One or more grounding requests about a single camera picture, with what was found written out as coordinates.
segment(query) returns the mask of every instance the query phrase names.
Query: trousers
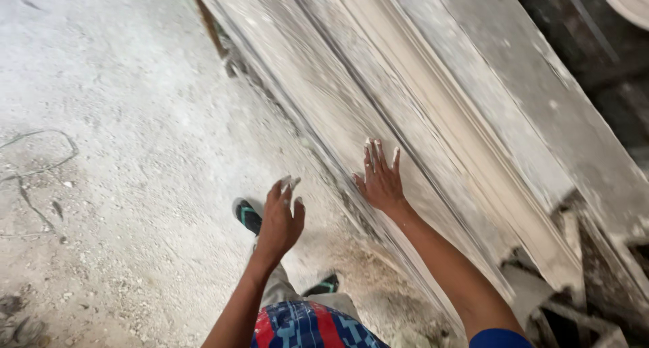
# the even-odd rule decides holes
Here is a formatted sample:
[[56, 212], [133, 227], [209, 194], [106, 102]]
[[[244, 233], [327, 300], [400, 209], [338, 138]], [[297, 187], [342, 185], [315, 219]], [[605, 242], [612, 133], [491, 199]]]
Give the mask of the trousers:
[[[256, 246], [257, 239], [255, 239], [255, 244], [253, 244], [253, 247], [250, 250], [248, 260], [250, 260], [250, 256], [253, 255], [253, 251], [255, 251]], [[291, 285], [291, 283], [288, 281], [286, 270], [280, 262], [280, 264], [278, 264], [277, 267], [272, 270], [271, 277], [269, 277], [268, 282], [266, 282], [260, 308], [282, 301], [317, 302], [321, 305], [347, 314], [360, 322], [358, 311], [356, 311], [356, 307], [352, 302], [352, 298], [345, 293], [332, 292], [330, 294], [310, 295], [308, 297], [300, 296], [300, 294], [295, 292], [295, 288], [293, 288], [293, 285]]]

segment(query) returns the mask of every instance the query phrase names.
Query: dusty concrete floor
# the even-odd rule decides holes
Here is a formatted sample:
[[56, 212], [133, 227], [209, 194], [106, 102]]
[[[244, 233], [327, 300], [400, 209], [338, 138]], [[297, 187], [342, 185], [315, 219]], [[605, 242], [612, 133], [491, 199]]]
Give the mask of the dusty concrete floor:
[[[79, 151], [24, 178], [54, 229], [0, 238], [0, 294], [22, 295], [18, 318], [48, 323], [50, 346], [200, 344], [253, 240], [232, 200], [288, 173], [307, 208], [284, 259], [296, 289], [336, 269], [380, 337], [435, 331], [434, 309], [363, 251], [290, 122], [224, 75], [188, 0], [0, 0], [0, 53], [0, 144], [56, 129]], [[69, 152], [59, 133], [21, 140], [0, 149], [0, 179]], [[0, 234], [47, 229], [15, 179], [0, 184]]]

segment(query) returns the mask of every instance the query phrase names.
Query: shirt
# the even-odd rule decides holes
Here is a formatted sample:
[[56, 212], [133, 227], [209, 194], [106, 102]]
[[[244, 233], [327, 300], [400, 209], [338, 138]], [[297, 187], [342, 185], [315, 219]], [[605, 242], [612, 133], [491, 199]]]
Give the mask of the shirt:
[[[389, 348], [363, 324], [312, 301], [283, 301], [257, 316], [250, 348]], [[531, 348], [525, 338], [506, 329], [487, 329], [471, 339], [470, 348]]]

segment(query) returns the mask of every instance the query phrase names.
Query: foot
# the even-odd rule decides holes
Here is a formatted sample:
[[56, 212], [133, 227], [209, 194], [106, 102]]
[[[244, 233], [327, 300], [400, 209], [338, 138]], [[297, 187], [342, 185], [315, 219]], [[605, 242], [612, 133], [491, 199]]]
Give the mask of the foot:
[[324, 280], [321, 280], [319, 284], [311, 287], [307, 292], [304, 292], [302, 296], [308, 297], [310, 295], [331, 294], [332, 292], [338, 291], [339, 285], [338, 276], [334, 273]]
[[234, 215], [246, 229], [259, 235], [259, 231], [262, 229], [262, 217], [257, 214], [249, 202], [245, 199], [235, 201]]

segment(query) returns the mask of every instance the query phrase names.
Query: finger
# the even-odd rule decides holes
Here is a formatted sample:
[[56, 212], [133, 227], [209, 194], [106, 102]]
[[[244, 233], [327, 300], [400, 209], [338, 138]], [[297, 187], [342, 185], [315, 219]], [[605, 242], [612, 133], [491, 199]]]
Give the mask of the finger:
[[282, 181], [282, 186], [280, 187], [280, 190], [283, 190], [291, 182], [291, 175], [284, 176], [282, 179], [280, 179], [280, 181]]
[[291, 190], [294, 190], [295, 187], [300, 184], [300, 181], [302, 181], [302, 178], [296, 177], [291, 179], [291, 182], [289, 182], [288, 186], [291, 188]]
[[286, 190], [284, 190], [284, 192], [282, 192], [282, 195], [280, 196], [280, 201], [284, 203], [284, 207], [288, 208], [289, 210], [291, 208], [292, 195], [293, 195], [293, 188], [291, 188], [289, 184], [289, 186], [286, 188]]
[[392, 171], [395, 175], [399, 174], [399, 162], [401, 160], [401, 149], [394, 147], [394, 158], [392, 158]]
[[369, 145], [367, 143], [363, 147], [363, 152], [365, 153], [365, 160], [363, 160], [365, 164], [365, 180], [368, 180], [374, 175], [374, 168], [372, 167], [372, 158], [370, 157]]
[[275, 184], [272, 186], [271, 190], [268, 192], [268, 195], [266, 196], [266, 202], [276, 201], [277, 199], [280, 198], [280, 195], [282, 194], [282, 180], [283, 178], [275, 182]]
[[385, 153], [383, 153], [383, 145], [381, 144], [381, 139], [376, 140], [377, 149], [378, 149], [378, 161], [381, 163], [381, 169], [384, 171], [389, 170], [387, 167], [387, 161], [385, 161]]
[[352, 177], [354, 178], [354, 182], [356, 183], [356, 187], [358, 187], [358, 190], [361, 192], [363, 197], [367, 198], [367, 188], [365, 187], [365, 182], [361, 178], [361, 176], [352, 173]]
[[374, 172], [382, 172], [383, 168], [381, 167], [381, 161], [378, 160], [377, 141], [369, 139], [369, 143], [372, 145], [372, 164], [374, 164]]
[[306, 208], [304, 207], [304, 203], [302, 202], [302, 196], [295, 198], [293, 209], [293, 225], [298, 227], [299, 230], [302, 230], [304, 228], [304, 216], [306, 215]]

